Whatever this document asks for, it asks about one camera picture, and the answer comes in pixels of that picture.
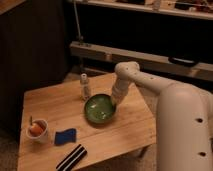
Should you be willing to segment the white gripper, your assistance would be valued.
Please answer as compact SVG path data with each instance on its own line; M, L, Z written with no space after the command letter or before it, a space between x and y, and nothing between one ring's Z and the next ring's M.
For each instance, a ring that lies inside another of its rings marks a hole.
M128 94L130 82L117 79L112 87L111 100L114 105L119 105Z

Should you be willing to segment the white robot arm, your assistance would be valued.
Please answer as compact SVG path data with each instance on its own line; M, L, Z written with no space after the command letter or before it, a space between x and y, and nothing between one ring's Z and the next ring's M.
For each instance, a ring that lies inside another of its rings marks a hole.
M157 171L213 171L208 117L213 94L192 84L142 72L138 63L115 66L112 101L120 104L134 83L158 95Z

